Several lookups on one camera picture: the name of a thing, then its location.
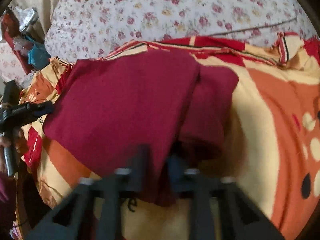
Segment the maroon cloth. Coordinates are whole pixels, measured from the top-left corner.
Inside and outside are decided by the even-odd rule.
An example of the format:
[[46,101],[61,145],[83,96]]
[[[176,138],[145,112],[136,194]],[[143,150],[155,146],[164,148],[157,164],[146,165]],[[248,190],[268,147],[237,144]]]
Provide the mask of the maroon cloth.
[[0,228],[7,231],[16,220],[16,182],[0,172]]
[[185,143],[193,161],[219,155],[237,82],[232,70],[180,51],[78,60],[44,132],[99,176],[126,165],[133,146],[149,144],[144,200],[164,204],[158,182],[167,183],[159,178],[172,143]]

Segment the hand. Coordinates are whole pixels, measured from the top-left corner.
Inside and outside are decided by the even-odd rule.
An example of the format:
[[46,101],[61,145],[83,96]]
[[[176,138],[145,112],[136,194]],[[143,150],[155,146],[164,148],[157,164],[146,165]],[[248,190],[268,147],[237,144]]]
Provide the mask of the hand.
[[[4,159],[4,147],[9,147],[10,145],[11,141],[8,138],[3,136],[0,137],[0,172],[5,174],[7,174],[7,167]],[[15,140],[15,147],[19,159],[28,151],[27,140],[24,138],[22,129],[19,130],[19,137]]]

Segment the floral bedsheet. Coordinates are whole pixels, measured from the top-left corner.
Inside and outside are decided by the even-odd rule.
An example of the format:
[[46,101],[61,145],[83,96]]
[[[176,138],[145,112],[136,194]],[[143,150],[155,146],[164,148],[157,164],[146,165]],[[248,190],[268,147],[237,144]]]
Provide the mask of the floral bedsheet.
[[60,0],[45,45],[69,60],[106,56],[132,39],[226,36],[270,46],[277,31],[316,35],[296,0]]
[[15,79],[20,84],[26,76],[20,61],[13,53],[10,45],[6,41],[0,42],[1,79],[5,82]]

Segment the black dot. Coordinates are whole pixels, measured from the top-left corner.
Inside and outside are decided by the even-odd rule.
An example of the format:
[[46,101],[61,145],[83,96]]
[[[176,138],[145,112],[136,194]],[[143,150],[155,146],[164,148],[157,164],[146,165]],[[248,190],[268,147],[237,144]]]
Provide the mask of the black dot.
[[311,192],[311,179],[310,179],[310,173],[308,173],[302,181],[301,195],[304,199],[307,199],[310,196],[310,192]]

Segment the cream dot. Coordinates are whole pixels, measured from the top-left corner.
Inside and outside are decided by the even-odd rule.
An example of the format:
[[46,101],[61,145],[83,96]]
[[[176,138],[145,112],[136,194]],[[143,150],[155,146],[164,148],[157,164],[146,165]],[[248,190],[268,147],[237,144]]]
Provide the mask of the cream dot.
[[318,162],[320,161],[320,141],[318,138],[313,138],[310,142],[310,151],[313,158]]
[[308,131],[312,131],[316,126],[316,120],[314,120],[309,112],[306,112],[302,117],[303,127]]
[[317,172],[313,182],[313,193],[315,194],[315,197],[319,197],[320,195],[320,171]]
[[308,159],[308,149],[304,144],[302,144],[302,150],[303,150],[304,157],[307,160]]

